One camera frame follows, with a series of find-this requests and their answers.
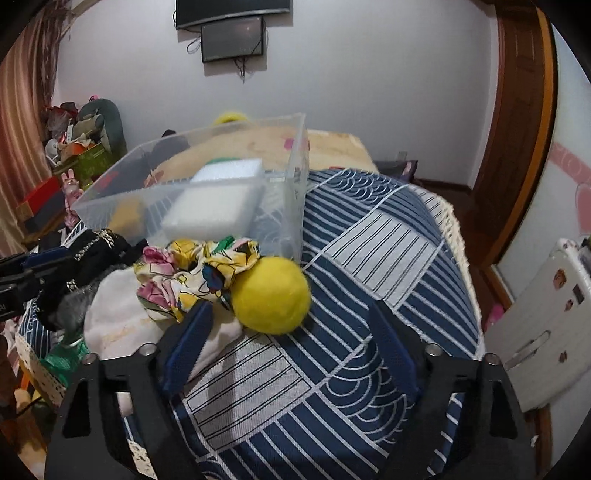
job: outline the felt ball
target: felt ball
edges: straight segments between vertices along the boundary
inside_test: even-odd
[[[289,333],[310,310],[306,276],[298,265],[282,257],[261,258],[236,276],[230,291],[238,321],[261,333]]]

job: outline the wall-mounted monitor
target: wall-mounted monitor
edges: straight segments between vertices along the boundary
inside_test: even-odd
[[[177,29],[246,15],[290,11],[291,0],[177,0]]]
[[[202,25],[201,60],[205,63],[263,55],[264,34],[264,24],[260,15],[229,18]]]

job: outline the bed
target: bed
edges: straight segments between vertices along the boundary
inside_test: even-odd
[[[379,175],[352,135],[310,131],[309,139],[302,251],[313,294],[308,318],[290,335],[247,331],[170,402],[186,446],[209,478],[375,476],[413,411],[365,322],[375,300],[451,355],[484,353],[451,206]],[[70,241],[84,228],[76,227]],[[38,360],[50,336],[31,305],[17,348],[39,389],[58,405],[64,388]],[[426,476],[441,471],[461,408],[462,398],[452,397]],[[133,416],[124,423],[138,469],[154,476]]]

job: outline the metal screw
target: metal screw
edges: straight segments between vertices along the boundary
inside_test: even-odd
[[[431,356],[442,356],[443,355],[443,348],[441,348],[436,343],[429,343],[429,345],[427,345],[425,347],[425,352],[427,353],[427,355],[431,355]]]
[[[156,346],[153,343],[145,343],[141,347],[138,348],[138,352],[140,355],[148,356],[152,355],[156,351]]]
[[[499,358],[498,355],[495,355],[494,353],[487,353],[484,356],[484,361],[489,365],[500,365],[501,364],[501,359]]]
[[[82,359],[82,363],[85,365],[90,365],[98,359],[99,359],[99,356],[96,353],[87,353],[84,356],[84,358]]]

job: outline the navy and white patterned fabric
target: navy and white patterned fabric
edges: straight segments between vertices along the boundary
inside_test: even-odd
[[[31,300],[22,316],[18,333],[27,341],[39,358],[44,358],[51,350],[51,332],[37,320],[37,305]]]
[[[383,299],[450,355],[473,358],[480,340],[440,214],[435,196],[378,174],[310,173],[302,262],[313,302],[304,324],[276,337],[247,331],[170,403],[207,476],[376,477],[413,405],[384,366],[368,306]],[[426,476],[446,461],[461,400],[450,401]],[[133,418],[125,426],[141,443]]]

